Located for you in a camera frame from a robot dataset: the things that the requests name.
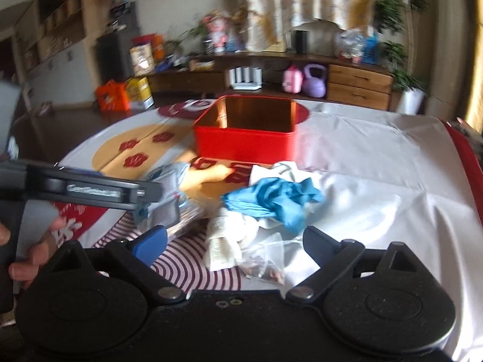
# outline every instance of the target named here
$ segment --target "drawer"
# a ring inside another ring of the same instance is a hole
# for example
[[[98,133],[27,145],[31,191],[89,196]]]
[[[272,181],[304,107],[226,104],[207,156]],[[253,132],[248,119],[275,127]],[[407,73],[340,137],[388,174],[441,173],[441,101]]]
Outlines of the drawer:
[[[370,72],[364,69],[329,65],[328,81],[330,83],[344,84],[346,86],[365,88],[367,90],[390,94],[393,78],[382,73]]]
[[[161,72],[148,76],[152,93],[183,91],[217,93],[225,90],[224,72]]]
[[[377,91],[365,90],[341,84],[329,83],[327,86],[327,100],[345,103],[346,105],[370,107],[387,110],[390,95]]]

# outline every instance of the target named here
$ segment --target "blue cloth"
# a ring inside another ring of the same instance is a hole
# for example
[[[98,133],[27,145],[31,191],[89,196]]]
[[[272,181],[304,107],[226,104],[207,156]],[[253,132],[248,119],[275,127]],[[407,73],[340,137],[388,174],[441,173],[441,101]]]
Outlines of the blue cloth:
[[[305,228],[303,205],[324,201],[310,178],[291,182],[278,177],[262,178],[257,184],[221,196],[226,208],[254,218],[273,217],[291,232]]]

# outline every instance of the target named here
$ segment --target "red box on cabinet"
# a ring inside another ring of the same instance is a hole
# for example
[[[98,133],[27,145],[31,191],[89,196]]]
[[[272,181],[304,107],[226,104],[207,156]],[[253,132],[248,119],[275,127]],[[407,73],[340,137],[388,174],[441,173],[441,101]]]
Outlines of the red box on cabinet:
[[[295,118],[291,99],[222,96],[194,123],[198,155],[262,164],[294,160]]]

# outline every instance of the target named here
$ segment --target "metal screw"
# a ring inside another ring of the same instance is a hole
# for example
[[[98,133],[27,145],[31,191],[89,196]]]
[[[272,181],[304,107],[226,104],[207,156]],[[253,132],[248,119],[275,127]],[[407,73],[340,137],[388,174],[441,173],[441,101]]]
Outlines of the metal screw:
[[[292,296],[298,299],[310,299],[313,297],[313,290],[307,286],[297,286],[289,291]]]
[[[177,287],[163,287],[158,290],[158,295],[164,299],[178,299],[182,291]]]
[[[218,307],[220,307],[222,309],[225,309],[226,307],[228,307],[228,302],[227,301],[216,301],[215,305],[217,305]]]

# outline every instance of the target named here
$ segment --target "orange object on table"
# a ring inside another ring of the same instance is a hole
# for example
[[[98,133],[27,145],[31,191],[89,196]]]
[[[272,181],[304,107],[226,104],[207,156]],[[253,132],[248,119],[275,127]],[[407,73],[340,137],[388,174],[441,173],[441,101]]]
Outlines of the orange object on table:
[[[130,109],[129,96],[125,83],[109,80],[96,90],[97,102],[101,111],[126,111]]]

